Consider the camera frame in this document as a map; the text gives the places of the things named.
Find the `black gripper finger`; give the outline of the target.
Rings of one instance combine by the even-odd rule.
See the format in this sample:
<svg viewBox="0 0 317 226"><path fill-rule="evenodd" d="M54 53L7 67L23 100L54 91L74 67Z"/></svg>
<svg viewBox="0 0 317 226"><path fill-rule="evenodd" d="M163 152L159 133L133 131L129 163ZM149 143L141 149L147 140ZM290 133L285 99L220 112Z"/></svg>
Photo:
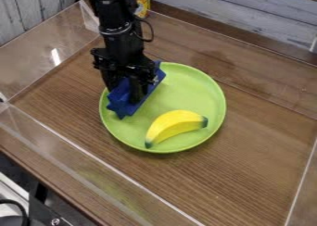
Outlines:
<svg viewBox="0 0 317 226"><path fill-rule="evenodd" d="M130 103L138 104L147 94L147 82L142 81L137 76L129 78L130 82Z"/></svg>
<svg viewBox="0 0 317 226"><path fill-rule="evenodd" d="M113 91L123 79L126 78L126 71L123 69L101 69L103 82L110 91Z"/></svg>

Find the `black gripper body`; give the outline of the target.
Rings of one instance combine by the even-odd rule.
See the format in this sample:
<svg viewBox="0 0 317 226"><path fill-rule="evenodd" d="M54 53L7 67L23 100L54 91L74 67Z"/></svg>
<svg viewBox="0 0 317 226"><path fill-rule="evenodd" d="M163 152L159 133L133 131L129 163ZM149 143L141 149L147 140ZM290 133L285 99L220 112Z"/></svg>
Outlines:
<svg viewBox="0 0 317 226"><path fill-rule="evenodd" d="M155 82L155 63L145 55L145 43L153 39L142 37L142 27L127 25L118 28L99 27L106 46L94 48L92 65L97 69L123 69L126 77L137 76L147 84Z"/></svg>

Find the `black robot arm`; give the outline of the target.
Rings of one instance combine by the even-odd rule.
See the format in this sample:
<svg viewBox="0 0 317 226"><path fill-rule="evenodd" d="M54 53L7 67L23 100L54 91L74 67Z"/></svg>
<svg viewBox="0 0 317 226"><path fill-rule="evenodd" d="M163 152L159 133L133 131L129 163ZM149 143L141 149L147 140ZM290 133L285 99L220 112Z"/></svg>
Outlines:
<svg viewBox="0 0 317 226"><path fill-rule="evenodd" d="M129 101L137 104L149 94L149 85L157 78L155 63L143 53L143 44L153 42L154 36L143 37L142 23L150 31L154 31L153 26L135 14L138 0L88 1L106 44L91 50L94 67L101 70L110 91L127 79Z"/></svg>

